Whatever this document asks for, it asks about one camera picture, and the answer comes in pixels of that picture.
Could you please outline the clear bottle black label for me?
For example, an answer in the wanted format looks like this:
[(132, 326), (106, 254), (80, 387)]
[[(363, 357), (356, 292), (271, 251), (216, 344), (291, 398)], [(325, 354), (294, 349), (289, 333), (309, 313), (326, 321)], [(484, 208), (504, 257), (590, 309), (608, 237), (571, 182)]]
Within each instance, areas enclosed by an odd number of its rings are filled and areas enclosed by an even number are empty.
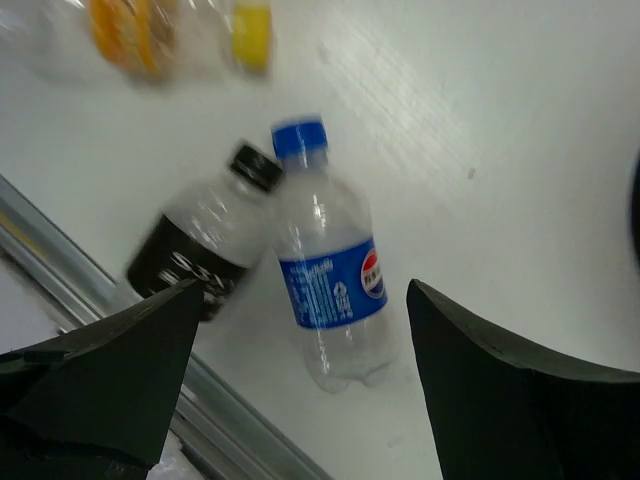
[(222, 173), (186, 187), (161, 210), (116, 287), (112, 310), (129, 307), (185, 279), (204, 290), (210, 322), (268, 246), (268, 206), (284, 172), (242, 142)]

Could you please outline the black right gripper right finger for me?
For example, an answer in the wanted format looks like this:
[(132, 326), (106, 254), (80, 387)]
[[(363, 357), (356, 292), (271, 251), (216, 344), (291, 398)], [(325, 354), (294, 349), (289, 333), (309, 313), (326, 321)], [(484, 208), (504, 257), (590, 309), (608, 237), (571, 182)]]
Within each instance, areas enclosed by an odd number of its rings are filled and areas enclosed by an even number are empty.
[(411, 338), (446, 479), (635, 479), (639, 376), (554, 351), (429, 285)]

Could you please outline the aluminium table frame rail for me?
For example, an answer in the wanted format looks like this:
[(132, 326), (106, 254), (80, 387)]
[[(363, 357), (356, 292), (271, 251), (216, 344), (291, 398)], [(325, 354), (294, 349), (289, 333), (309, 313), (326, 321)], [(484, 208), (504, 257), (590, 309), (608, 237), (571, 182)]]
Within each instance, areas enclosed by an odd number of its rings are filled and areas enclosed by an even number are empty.
[(207, 476), (325, 477), (192, 357), (197, 286), (106, 315), (111, 279), (8, 182), (1, 244), (76, 323), (1, 357), (3, 478), (144, 479), (170, 431)]

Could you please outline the clear bottle orange label yellow cap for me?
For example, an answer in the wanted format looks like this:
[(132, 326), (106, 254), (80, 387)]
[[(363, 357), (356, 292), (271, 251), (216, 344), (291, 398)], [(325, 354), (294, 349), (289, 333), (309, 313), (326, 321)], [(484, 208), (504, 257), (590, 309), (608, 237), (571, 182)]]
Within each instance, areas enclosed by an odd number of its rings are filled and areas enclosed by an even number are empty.
[(267, 1), (4, 1), (1, 46), (54, 81), (162, 84), (271, 66)]

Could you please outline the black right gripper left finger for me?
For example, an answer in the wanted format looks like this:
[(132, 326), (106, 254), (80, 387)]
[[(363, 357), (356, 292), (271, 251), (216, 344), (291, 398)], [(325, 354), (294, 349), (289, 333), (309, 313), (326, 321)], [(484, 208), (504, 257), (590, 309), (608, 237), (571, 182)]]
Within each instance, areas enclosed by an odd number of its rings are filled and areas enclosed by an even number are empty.
[(144, 479), (159, 462), (201, 319), (183, 281), (1, 357), (4, 479)]

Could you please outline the clear Pepsi bottle blue cap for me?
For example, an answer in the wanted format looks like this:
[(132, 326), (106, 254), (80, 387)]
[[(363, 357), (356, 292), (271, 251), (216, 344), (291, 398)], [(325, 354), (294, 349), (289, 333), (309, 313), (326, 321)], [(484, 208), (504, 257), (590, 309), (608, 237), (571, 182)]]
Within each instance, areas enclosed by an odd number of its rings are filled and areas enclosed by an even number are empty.
[(331, 165), (320, 117), (280, 122), (271, 135), (285, 173), (275, 197), (273, 249), (306, 368), (329, 393), (352, 383), (376, 387), (394, 348), (369, 202)]

